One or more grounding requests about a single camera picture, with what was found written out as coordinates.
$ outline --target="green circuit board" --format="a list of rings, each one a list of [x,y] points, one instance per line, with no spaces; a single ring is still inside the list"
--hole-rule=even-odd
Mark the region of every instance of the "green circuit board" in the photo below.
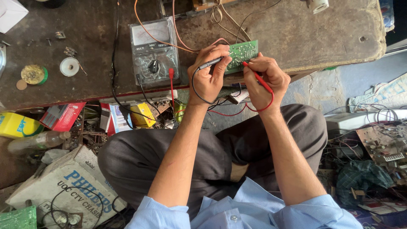
[[[229,53],[232,61],[228,64],[225,74],[241,72],[243,71],[242,61],[237,57],[246,62],[249,62],[251,58],[257,57],[258,40],[232,44],[230,45]]]

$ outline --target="man's left hand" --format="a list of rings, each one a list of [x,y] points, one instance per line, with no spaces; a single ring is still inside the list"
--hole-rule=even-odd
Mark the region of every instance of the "man's left hand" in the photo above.
[[[188,77],[190,84],[190,93],[188,105],[199,105],[199,106],[209,106],[200,99],[194,92],[192,88],[192,75],[195,70],[202,64],[211,61],[213,59],[224,57],[219,63],[215,65],[213,74],[209,74],[210,67],[199,70],[194,77],[194,86],[198,94],[205,100],[212,102],[216,99],[219,91],[222,89],[223,85],[223,74],[225,73],[226,67],[232,61],[229,55],[229,45],[220,44],[218,46],[210,46],[202,49],[195,61],[195,64],[188,68]]]

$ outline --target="man's arm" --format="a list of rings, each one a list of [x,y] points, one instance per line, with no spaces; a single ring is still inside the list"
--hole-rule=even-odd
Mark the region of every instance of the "man's arm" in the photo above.
[[[263,79],[275,94],[273,104],[259,112],[259,115],[269,138],[277,183],[285,204],[295,205],[325,195],[324,187],[309,167],[280,112],[281,100],[290,83],[290,77],[278,67],[274,59],[263,57],[261,53],[259,57],[250,60],[249,67],[262,72]],[[250,99],[259,110],[268,105],[271,95],[257,83],[251,69],[244,69],[245,82]]]
[[[210,68],[205,68],[198,71],[195,76],[194,84],[199,95],[208,101],[215,100],[222,88],[223,74],[232,60],[227,57],[228,50],[227,45],[204,48],[200,51],[195,64],[188,69],[191,79],[192,73],[200,65],[226,56],[215,66],[213,75],[209,74]],[[203,102],[190,89],[190,99],[184,117],[158,168],[148,197],[167,207],[187,204],[199,133],[208,107],[209,104]]]

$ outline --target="wooden workbench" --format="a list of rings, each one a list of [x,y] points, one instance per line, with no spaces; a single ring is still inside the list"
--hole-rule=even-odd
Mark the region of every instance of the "wooden workbench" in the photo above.
[[[276,1],[249,0],[226,10],[240,23],[248,13]],[[57,9],[44,8],[33,0],[20,2],[30,12],[7,35],[0,35],[0,40],[11,44],[7,47],[7,65],[0,77],[0,111],[111,97],[109,73],[116,1],[67,0]],[[118,94],[140,91],[133,75],[128,26],[137,22],[133,5],[133,0],[120,1],[116,52]],[[142,21],[159,19],[156,9],[155,1],[139,0],[138,13]],[[234,29],[227,19],[222,24]],[[374,61],[386,49],[378,0],[331,0],[330,7],[316,15],[305,2],[282,0],[263,13],[250,16],[245,26],[249,36],[259,40],[259,51],[275,58],[284,71],[294,76],[293,80],[326,67]],[[235,41],[210,22],[210,13],[178,20],[177,27],[182,40],[191,48],[203,48],[219,37]],[[64,31],[68,39],[56,40],[56,31]],[[51,38],[52,46],[46,38]],[[35,41],[27,46],[31,39]],[[78,52],[77,59],[88,76],[81,70],[73,77],[59,71],[59,64],[67,57],[63,54],[66,46]],[[185,71],[194,62],[195,54],[180,50],[179,57]],[[29,85],[19,91],[15,84],[27,64],[43,65],[49,77],[43,85]],[[226,83],[242,80],[241,73],[225,77]]]

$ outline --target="screw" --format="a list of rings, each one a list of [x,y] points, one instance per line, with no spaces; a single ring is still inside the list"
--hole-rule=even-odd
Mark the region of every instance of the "screw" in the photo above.
[[[28,43],[28,45],[27,45],[27,46],[30,46],[30,45],[31,45],[31,43],[32,43],[33,41],[34,41],[34,40],[31,40],[31,41],[30,41],[30,43]]]
[[[1,41],[3,44],[5,44],[5,45],[7,45],[7,46],[10,46],[10,44],[9,43],[7,43],[7,42],[5,42],[5,41]]]

